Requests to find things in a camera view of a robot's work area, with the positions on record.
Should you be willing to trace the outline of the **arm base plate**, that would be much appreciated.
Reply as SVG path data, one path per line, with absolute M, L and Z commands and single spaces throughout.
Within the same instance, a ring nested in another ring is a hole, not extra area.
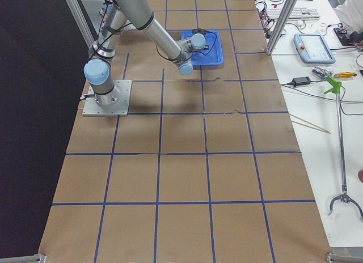
M 97 95 L 91 86 L 85 98 L 84 116 L 127 116 L 129 111 L 132 80 L 113 80 L 114 88 L 107 95 Z

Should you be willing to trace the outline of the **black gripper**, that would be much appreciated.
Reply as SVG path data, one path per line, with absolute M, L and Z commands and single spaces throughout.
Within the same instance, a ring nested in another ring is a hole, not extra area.
M 198 33 L 201 35 L 206 35 L 209 31 L 206 29 L 202 29 L 202 28 L 195 28 L 195 29 L 192 29 L 191 32 L 193 35 L 198 34 Z

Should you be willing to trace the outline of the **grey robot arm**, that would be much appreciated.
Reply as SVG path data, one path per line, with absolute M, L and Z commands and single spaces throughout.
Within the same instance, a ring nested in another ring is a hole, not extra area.
M 174 40 L 157 21 L 147 0 L 105 0 L 105 3 L 98 38 L 89 48 L 83 69 L 94 91 L 94 100 L 102 108 L 115 104 L 121 97 L 121 90 L 111 77 L 112 59 L 120 47 L 142 53 L 155 45 L 158 54 L 176 65 L 182 75 L 193 71 L 192 55 L 208 48 L 202 32 Z

